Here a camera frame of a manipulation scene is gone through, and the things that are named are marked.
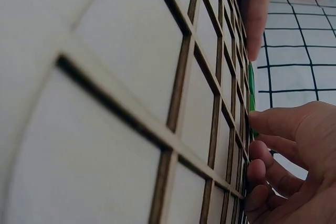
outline grid paper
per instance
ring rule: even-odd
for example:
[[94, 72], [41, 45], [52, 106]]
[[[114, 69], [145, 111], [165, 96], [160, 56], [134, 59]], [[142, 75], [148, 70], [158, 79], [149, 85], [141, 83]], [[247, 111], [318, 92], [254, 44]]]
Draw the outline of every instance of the grid paper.
[[[259, 110], [336, 104], [336, 0], [271, 0], [257, 60]], [[306, 172], [279, 154], [292, 173]]]

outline hand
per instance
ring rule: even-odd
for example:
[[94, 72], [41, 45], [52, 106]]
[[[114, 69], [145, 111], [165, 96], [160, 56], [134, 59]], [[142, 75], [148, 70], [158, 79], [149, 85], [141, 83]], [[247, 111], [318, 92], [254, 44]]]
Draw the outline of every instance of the hand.
[[247, 54], [251, 61], [258, 57], [267, 21], [269, 0], [241, 0], [241, 14], [246, 29]]
[[[249, 148], [253, 160], [247, 171], [252, 191], [245, 200], [249, 222], [336, 223], [336, 106], [312, 102], [252, 112], [249, 120], [260, 133]], [[307, 179], [285, 170], [267, 147], [306, 169]]]

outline fingernail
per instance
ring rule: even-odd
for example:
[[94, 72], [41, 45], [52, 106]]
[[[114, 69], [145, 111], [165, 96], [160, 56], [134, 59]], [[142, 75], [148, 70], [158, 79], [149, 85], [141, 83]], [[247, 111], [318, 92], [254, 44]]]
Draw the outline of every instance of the fingernail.
[[255, 118], [255, 117], [257, 117], [259, 114], [260, 114], [259, 111], [255, 111], [255, 110], [253, 110], [253, 111], [250, 111], [250, 112], [248, 113], [248, 116], [250, 116], [250, 117], [252, 117], [252, 118]]

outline green pen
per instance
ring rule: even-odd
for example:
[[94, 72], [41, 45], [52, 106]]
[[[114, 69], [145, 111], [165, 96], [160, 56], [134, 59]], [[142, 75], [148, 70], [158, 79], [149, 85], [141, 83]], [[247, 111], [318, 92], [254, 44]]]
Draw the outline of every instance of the green pen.
[[[255, 85], [254, 85], [254, 72], [252, 64], [250, 63], [248, 65], [248, 81], [250, 86], [250, 103], [249, 103], [249, 111], [256, 110], [256, 100], [255, 100]], [[253, 136], [257, 137], [259, 135], [258, 132], [256, 132], [254, 129], [251, 129]]]

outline wooden grid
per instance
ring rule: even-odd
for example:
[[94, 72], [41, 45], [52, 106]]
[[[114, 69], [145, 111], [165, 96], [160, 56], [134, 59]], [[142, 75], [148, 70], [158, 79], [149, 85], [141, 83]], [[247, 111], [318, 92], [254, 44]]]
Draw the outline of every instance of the wooden grid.
[[[217, 34], [217, 56], [216, 68], [212, 69], [203, 45], [197, 34], [198, 13], [201, 1], [204, 2], [211, 22]], [[221, 223], [226, 223], [228, 215], [232, 215], [232, 223], [246, 223], [246, 217], [242, 211], [242, 202], [245, 196], [245, 171], [249, 161], [247, 147], [252, 140], [248, 127], [249, 110], [249, 86], [248, 86], [248, 59], [245, 49], [246, 34], [241, 21], [236, 0], [228, 0], [229, 6], [224, 6], [224, 0], [219, 0], [218, 13], [214, 12], [210, 0], [190, 0], [188, 12], [185, 13], [179, 0], [165, 0], [173, 17], [183, 33], [183, 41], [180, 50], [179, 61], [173, 86], [170, 110], [167, 117], [166, 127], [161, 127], [152, 116], [132, 103], [130, 95], [106, 92], [99, 84], [92, 81], [94, 72], [91, 64], [84, 64], [82, 59], [72, 59], [67, 54], [58, 58], [57, 65], [72, 80], [88, 91], [96, 100], [103, 104], [108, 110], [115, 113], [121, 120], [125, 121], [139, 134], [145, 136], [149, 141], [161, 149], [161, 158], [156, 179], [156, 186], [149, 217], [151, 224], [164, 224], [169, 213], [170, 199], [173, 191], [174, 176], [178, 163], [191, 169], [193, 172], [205, 179], [203, 193], [203, 205], [200, 223], [207, 223], [208, 212], [211, 202], [213, 188], [216, 186], [224, 191], [223, 209]], [[228, 25], [232, 37], [232, 55], [229, 55], [227, 45], [224, 41], [223, 24]], [[186, 100], [186, 88], [189, 82], [192, 61], [196, 60], [209, 84], [213, 95], [213, 115], [208, 161], [205, 164], [180, 140], [182, 134], [182, 115], [184, 113]], [[224, 100], [221, 84], [223, 65], [227, 64], [232, 76], [231, 104]], [[236, 68], [240, 68], [240, 82], [236, 76]], [[128, 97], [130, 102], [123, 101], [116, 96]], [[240, 115], [236, 114], [236, 104], [239, 103]], [[225, 179], [214, 171], [216, 146], [218, 141], [218, 128], [220, 114], [223, 114], [229, 128], [229, 152], [227, 172]], [[233, 155], [235, 143], [239, 148], [238, 173], [235, 184], [231, 184], [233, 172]], [[228, 204], [231, 196], [235, 202], [233, 212], [228, 212]]]
[[[187, 157], [179, 156], [176, 158], [176, 152], [174, 150], [170, 150], [168, 153], [164, 153], [162, 155], [162, 161], [159, 167], [159, 176], [153, 199], [150, 223], [165, 223], [166, 213], [168, 212], [169, 207], [169, 201], [167, 199], [169, 199], [171, 195], [174, 179], [173, 170], [176, 168], [176, 163], [178, 162], [178, 160], [180, 160], [180, 162], [184, 163], [190, 169], [194, 170], [196, 173], [206, 179], [200, 223], [207, 223], [211, 194], [215, 185], [222, 188], [226, 192], [221, 223], [226, 223], [227, 214], [232, 214], [232, 223], [236, 223], [236, 211], [238, 209], [238, 204], [242, 204], [241, 199], [245, 195], [245, 185], [240, 184], [240, 177], [242, 176], [241, 172], [243, 171], [243, 174], [245, 174], [246, 171], [246, 165], [248, 162], [248, 152], [246, 150], [251, 139], [247, 126], [247, 112], [249, 109], [248, 100], [246, 100], [244, 105], [244, 95], [247, 95], [244, 94], [244, 86], [246, 86], [246, 90], [247, 92], [249, 92], [247, 73], [248, 59], [245, 50], [246, 34], [240, 18], [238, 5], [236, 0], [228, 0], [229, 9], [227, 9], [224, 6], [224, 1], [219, 0], [219, 11], [217, 14], [214, 12], [210, 0], [191, 0], [188, 13], [187, 15], [185, 15], [176, 0], [165, 1], [168, 7], [170, 7], [173, 16], [175, 17], [184, 34], [167, 126], [172, 132], [174, 132], [178, 136], [181, 136], [182, 123], [179, 115], [181, 112], [183, 113], [183, 107], [186, 103], [186, 101], [183, 100], [186, 97], [183, 88], [184, 86], [188, 85], [187, 76], [189, 75], [191, 62], [193, 60], [193, 57], [195, 56], [214, 94], [208, 166], [212, 169], [214, 168], [216, 143], [218, 139], [219, 117], [220, 113], [223, 113], [230, 127], [226, 181], [229, 183], [232, 176], [233, 148], [235, 142], [239, 146], [238, 175], [236, 185], [228, 188], [224, 184], [221, 184], [218, 181], [214, 181], [214, 178], [204, 176], [202, 170], [200, 170], [199, 167], [196, 167], [193, 163], [191, 163]], [[211, 69], [205, 52], [202, 49], [202, 43], [198, 40], [198, 37], [196, 35], [198, 11], [201, 1], [203, 1], [206, 6], [207, 12], [218, 37], [216, 69], [214, 70]], [[224, 42], [225, 34], [223, 33], [223, 22], [227, 23], [232, 37], [233, 53], [231, 56], [228, 54], [227, 45]], [[228, 64], [230, 72], [233, 76], [231, 104], [226, 104], [220, 85], [224, 61]], [[240, 83], [238, 83], [238, 80], [236, 78], [236, 66], [240, 68]], [[236, 101], [236, 94], [238, 94], [239, 101]], [[235, 126], [235, 118], [237, 118], [238, 116], [235, 115], [235, 107], [237, 102], [240, 103], [239, 129]], [[245, 160], [245, 165], [243, 169], [242, 160]], [[234, 204], [234, 211], [232, 213], [227, 213], [228, 197], [230, 196], [230, 194], [235, 195], [236, 200]], [[238, 216], [239, 223], [246, 222], [246, 218], [244, 217], [241, 210], [240, 213], [238, 213]]]

